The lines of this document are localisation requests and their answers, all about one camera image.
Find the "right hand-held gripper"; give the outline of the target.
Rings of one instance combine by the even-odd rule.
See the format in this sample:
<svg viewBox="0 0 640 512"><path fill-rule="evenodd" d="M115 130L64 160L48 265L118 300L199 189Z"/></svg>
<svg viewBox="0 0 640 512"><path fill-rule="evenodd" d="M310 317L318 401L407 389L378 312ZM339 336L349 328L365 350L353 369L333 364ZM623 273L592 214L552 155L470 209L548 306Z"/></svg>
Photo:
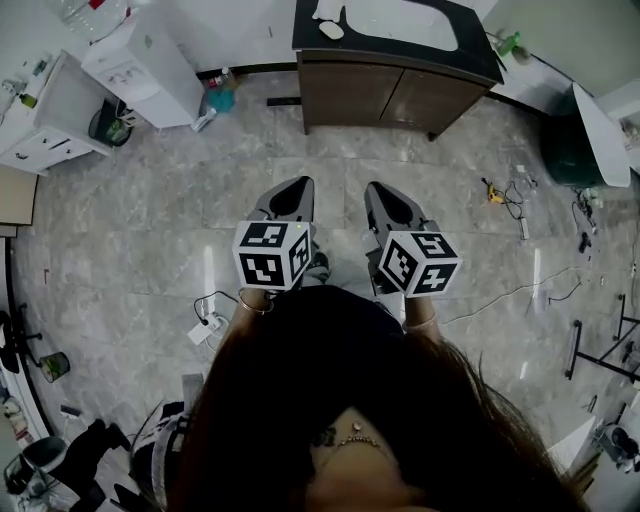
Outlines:
<svg viewBox="0 0 640 512"><path fill-rule="evenodd" d="M463 262L452 238L424 230L428 220L421 207L380 181L366 186L364 201L369 229L389 230L379 247L366 254L374 294L399 292L405 298L444 294Z"/></svg>

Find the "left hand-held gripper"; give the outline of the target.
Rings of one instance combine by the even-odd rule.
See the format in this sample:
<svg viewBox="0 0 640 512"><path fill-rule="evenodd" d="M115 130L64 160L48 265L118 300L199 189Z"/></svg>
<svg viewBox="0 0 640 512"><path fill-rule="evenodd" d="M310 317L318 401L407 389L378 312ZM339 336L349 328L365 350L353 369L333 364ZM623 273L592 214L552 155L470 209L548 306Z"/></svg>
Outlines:
<svg viewBox="0 0 640 512"><path fill-rule="evenodd" d="M297 285L316 253L314 212L315 184L309 176L286 180L259 198L238 223L233 242L242 286L287 291Z"/></svg>

